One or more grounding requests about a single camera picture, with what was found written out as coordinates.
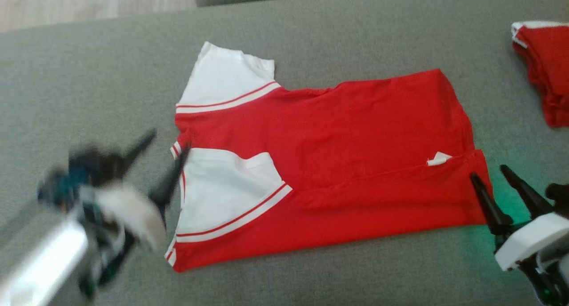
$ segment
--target red t-shirt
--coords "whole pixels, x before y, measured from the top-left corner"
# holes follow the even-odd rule
[[[205,43],[176,107],[191,146],[174,270],[485,223],[490,184],[472,127],[438,70],[289,91],[274,62]]]

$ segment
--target red fabric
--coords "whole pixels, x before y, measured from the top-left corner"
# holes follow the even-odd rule
[[[516,52],[528,63],[530,83],[539,89],[549,126],[569,126],[569,26],[522,27],[514,42]]]
[[[333,89],[275,89],[219,111],[177,114],[192,147],[269,152],[293,191],[221,237],[174,245],[174,270],[360,239],[484,224],[469,174],[484,156],[436,69]],[[427,166],[437,152],[453,156]]]

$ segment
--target robotic arm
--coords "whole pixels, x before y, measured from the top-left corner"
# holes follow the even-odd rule
[[[500,166],[508,184],[520,195],[530,220],[514,224],[473,173],[472,185],[494,235],[494,257],[503,271],[520,269],[530,280],[537,300],[545,306],[569,304],[569,185],[550,184],[551,205],[508,166]]]
[[[188,152],[148,195],[122,181],[155,135],[146,134],[124,156],[83,150],[70,156],[67,170],[51,172],[37,200],[59,211],[49,216],[59,222],[2,282],[0,306],[91,304],[136,243],[162,248],[164,211]]]

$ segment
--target wooden floor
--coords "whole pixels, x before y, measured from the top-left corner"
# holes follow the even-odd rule
[[[0,0],[0,32],[194,8],[194,0]]]

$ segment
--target folded red garment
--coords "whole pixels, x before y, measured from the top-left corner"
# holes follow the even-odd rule
[[[528,62],[528,78],[541,94],[551,127],[569,126],[569,24],[526,21],[512,24],[516,52]]]

